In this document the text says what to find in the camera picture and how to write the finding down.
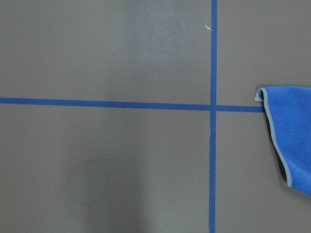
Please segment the blue microfiber towel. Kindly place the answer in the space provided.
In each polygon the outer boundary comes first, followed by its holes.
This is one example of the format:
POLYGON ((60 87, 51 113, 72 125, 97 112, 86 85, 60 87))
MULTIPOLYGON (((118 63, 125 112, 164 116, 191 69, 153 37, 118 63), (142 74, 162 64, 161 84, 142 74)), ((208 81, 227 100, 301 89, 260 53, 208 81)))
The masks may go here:
POLYGON ((283 164, 289 187, 311 194, 311 89, 270 86, 257 90, 273 145, 283 164))

